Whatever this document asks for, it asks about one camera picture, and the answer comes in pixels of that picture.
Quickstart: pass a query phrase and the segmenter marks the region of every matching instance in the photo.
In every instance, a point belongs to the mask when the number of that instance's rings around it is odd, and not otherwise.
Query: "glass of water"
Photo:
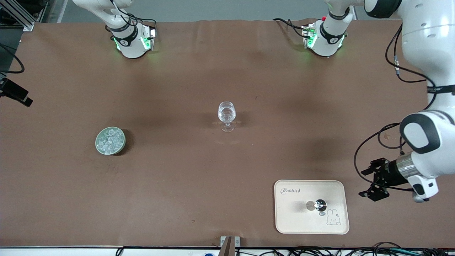
[[[229,101],[222,102],[218,107],[218,118],[223,122],[221,129],[224,132],[230,133],[233,131],[235,128],[235,125],[232,123],[235,119],[234,104]]]

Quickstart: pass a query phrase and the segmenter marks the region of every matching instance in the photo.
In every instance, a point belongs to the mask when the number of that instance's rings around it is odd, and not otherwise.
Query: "brown tablecloth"
[[[398,26],[355,21],[325,58],[272,21],[162,23],[156,51],[131,60],[102,24],[37,24],[18,49],[25,72],[9,76],[34,103],[0,100],[0,244],[455,247],[455,176],[424,204],[358,196],[369,185],[357,146],[426,104],[425,85],[399,82],[384,60]],[[216,114],[226,100],[232,133]],[[108,126],[126,133],[121,156],[95,149]],[[373,141],[359,165],[397,155]],[[279,179],[341,181],[349,233],[278,233]]]

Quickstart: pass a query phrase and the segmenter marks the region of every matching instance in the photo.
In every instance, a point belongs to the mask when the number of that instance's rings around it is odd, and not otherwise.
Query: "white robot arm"
[[[98,16],[111,30],[117,49],[127,58],[139,58],[153,49],[156,28],[132,19],[123,8],[134,0],[73,0],[73,2]]]
[[[329,6],[329,14],[322,20],[309,24],[304,29],[305,47],[321,56],[331,56],[341,47],[346,28],[354,15],[351,5],[362,5],[364,0],[324,0]]]
[[[375,172],[374,180],[384,185],[410,183],[416,202],[427,201],[438,193],[436,177],[455,174],[454,6],[455,0],[364,2],[369,16],[385,18],[395,13],[403,20],[403,55],[429,78],[429,107],[400,123],[400,134],[413,149],[411,153],[391,162],[373,161],[362,173]],[[389,196],[385,189],[374,186],[360,195],[374,201]]]

